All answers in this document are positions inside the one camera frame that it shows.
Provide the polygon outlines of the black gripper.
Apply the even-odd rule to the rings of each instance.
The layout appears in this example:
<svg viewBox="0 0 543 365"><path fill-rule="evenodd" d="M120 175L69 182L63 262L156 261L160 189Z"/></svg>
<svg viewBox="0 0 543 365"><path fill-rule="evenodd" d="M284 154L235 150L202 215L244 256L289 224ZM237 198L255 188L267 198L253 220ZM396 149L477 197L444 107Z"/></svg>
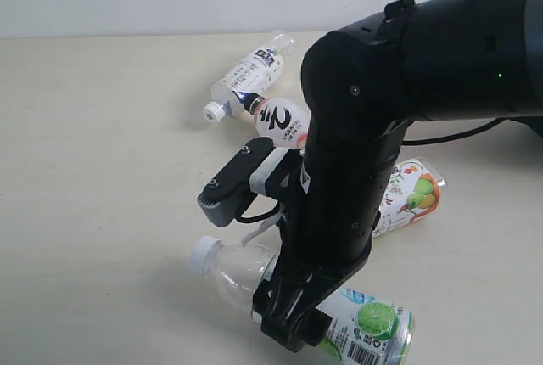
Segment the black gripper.
<svg viewBox="0 0 543 365"><path fill-rule="evenodd" d="M397 143L287 151L283 246L253 294L264 334L292 338L292 350L300 351L351 325L343 283L370 254L370 233L399 152Z"/></svg>

